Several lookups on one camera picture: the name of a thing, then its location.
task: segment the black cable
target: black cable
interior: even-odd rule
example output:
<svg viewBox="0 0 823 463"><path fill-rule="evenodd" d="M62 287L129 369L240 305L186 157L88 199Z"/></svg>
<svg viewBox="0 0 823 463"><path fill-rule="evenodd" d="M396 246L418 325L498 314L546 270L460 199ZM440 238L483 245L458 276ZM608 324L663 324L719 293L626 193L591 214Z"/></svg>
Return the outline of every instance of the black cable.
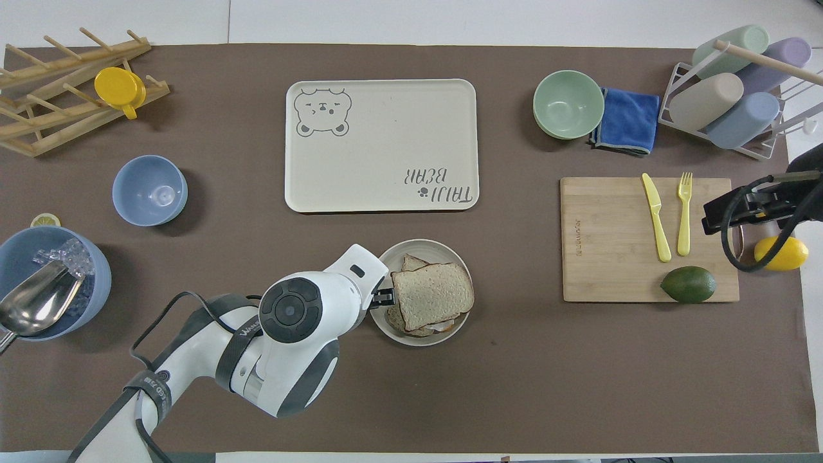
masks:
<svg viewBox="0 0 823 463"><path fill-rule="evenodd" d="M774 181L774 177L772 175L767 175L766 177L755 180L749 185L740 188L732 197L732 200L729 202L725 212L723 213L723 221L720 223L720 242L723 245L723 253L726 254L726 258L732 263L732 265L743 272L755 272L768 265L777 253L780 252L780 249L783 248L783 245L786 244L789 236L792 232L794 232L794 228L806 215L806 211L814 204L818 196L823 195L823 180L821 180L813 189L811 189L809 194L806 195L806 198L803 198L803 201L797 205L797 208L794 210L794 214L792 214L789 220L783 225L783 230L780 231L777 240L769 248L769 251L763 256L763 259L758 260L752 265L746 265L737 259L728 244L728 228L732 224L732 214L734 213L734 208L743 200L744 196L749 194L755 187L772 181Z"/></svg>
<svg viewBox="0 0 823 463"><path fill-rule="evenodd" d="M166 314L168 314L169 311L171 310L171 307L173 307L174 304L177 303L177 301L179 301L180 299L182 299L183 297L186 297L186 296L191 296L191 297L194 297L195 299L197 299L200 302L200 304L202 305L203 309L212 318L212 320L217 322L217 324L223 330L226 330L226 331L228 331L229 333L232 333L232 334L235 332L223 320L220 320L220 317L217 316L217 314L212 311L212 309L206 303L206 300L203 299L199 294L197 294L196 292L183 291L183 292L179 293L177 296L172 297L171 301L169 301L169 303L166 304L165 308L160 313L160 315L157 316L157 318L151 323L151 325L149 325L148 328L146 328L145 331L143 331L143 334L141 334L137 338L137 340L134 341L134 344L132 344L132 347L128 350L129 355L131 355L132 357L134 357L137 360L139 360L140 362L142 362L142 364L146 367L147 370L154 371L155 368L151 364L151 361L148 358L145 358L145 357L143 357L142 355L140 355L139 353L136 352L137 346L140 345L140 343L160 324L160 322L163 320L163 318L166 316Z"/></svg>
<svg viewBox="0 0 823 463"><path fill-rule="evenodd" d="M140 434L140 438L143 440L143 443L146 444L146 447L149 447L149 449L151 449L151 451L153 451L155 455L163 461L163 463L174 463L171 458L169 458L169 456L157 446L151 436L149 436L148 431L146 431L146 427L143 426L142 419L135 419L134 426L137 428L137 433Z"/></svg>

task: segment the brown table mat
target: brown table mat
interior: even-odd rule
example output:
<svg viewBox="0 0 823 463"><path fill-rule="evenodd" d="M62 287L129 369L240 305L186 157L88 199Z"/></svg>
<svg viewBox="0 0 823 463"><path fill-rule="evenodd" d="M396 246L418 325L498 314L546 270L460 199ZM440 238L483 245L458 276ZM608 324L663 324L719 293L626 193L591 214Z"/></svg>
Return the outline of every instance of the brown table mat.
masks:
<svg viewBox="0 0 823 463"><path fill-rule="evenodd" d="M138 75L173 87L137 120L36 159L0 152L0 237L55 213L103 250L114 279L89 325L47 343L18 341L0 359L0 450L73 448L140 368L128 347L177 292L260 293L288 273L325 268L352 243L379 255L420 237L451 246L474 278L472 317L448 342L407 348L367 318L342 338L334 377L304 413L273 419L201 379L156 441L169 451L817 451L797 272L741 274L739 303L562 300L561 177L688 170L742 185L785 170L782 143L770 161L755 161L661 127L639 159L555 140L534 123L532 92L550 72L578 69L605 87L662 95L690 55L242 44L162 46L134 59ZM286 206L292 83L441 77L477 90L474 208L301 215ZM110 192L118 169L148 153L181 167L189 198L173 222L140 228L117 215ZM176 307L142 350L159 352L193 308Z"/></svg>

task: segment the white table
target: white table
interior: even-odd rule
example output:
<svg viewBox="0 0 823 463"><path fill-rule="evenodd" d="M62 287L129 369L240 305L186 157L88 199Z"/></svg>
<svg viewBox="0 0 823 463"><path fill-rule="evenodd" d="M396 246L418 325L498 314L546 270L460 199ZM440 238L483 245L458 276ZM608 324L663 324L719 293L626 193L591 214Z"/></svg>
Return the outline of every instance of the white table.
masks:
<svg viewBox="0 0 823 463"><path fill-rule="evenodd" d="M760 24L771 38L799 36L811 43L812 63L823 69L823 6L812 0L2 0L0 38L16 47L49 46L49 35L66 46L93 45L79 27L107 43L128 40L127 29L153 44L360 43L491 44L694 48L712 37ZM823 101L816 87L790 101L788 117ZM789 159L823 143L812 136L788 136ZM796 235L811 256L802 268L803 301L818 429L823 417L823 227L804 223ZM35 456L0 455L0 461ZM48 461L49 455L43 456ZM502 455L334 454L334 461L491 461ZM512 455L516 460L586 457ZM318 461L318 454L219 454L218 461Z"/></svg>

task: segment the beige cup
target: beige cup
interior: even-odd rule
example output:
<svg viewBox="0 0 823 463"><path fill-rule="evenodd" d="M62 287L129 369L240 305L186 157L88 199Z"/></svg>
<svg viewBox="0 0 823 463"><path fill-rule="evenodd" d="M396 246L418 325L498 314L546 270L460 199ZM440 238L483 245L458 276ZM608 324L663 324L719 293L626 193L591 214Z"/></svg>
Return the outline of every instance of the beige cup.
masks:
<svg viewBox="0 0 823 463"><path fill-rule="evenodd" d="M675 95L669 102L669 115L678 127L694 132L725 114L742 96L740 78L723 72Z"/></svg>

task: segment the lemon slice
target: lemon slice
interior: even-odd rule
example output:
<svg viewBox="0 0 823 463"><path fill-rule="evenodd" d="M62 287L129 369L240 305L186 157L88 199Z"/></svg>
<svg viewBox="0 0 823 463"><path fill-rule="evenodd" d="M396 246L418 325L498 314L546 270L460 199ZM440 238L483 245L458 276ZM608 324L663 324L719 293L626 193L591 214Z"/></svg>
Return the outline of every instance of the lemon slice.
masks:
<svg viewBox="0 0 823 463"><path fill-rule="evenodd" d="M31 227L37 227L38 225L55 225L60 227L60 219L57 218L56 215L50 213L41 213L35 220L31 221Z"/></svg>

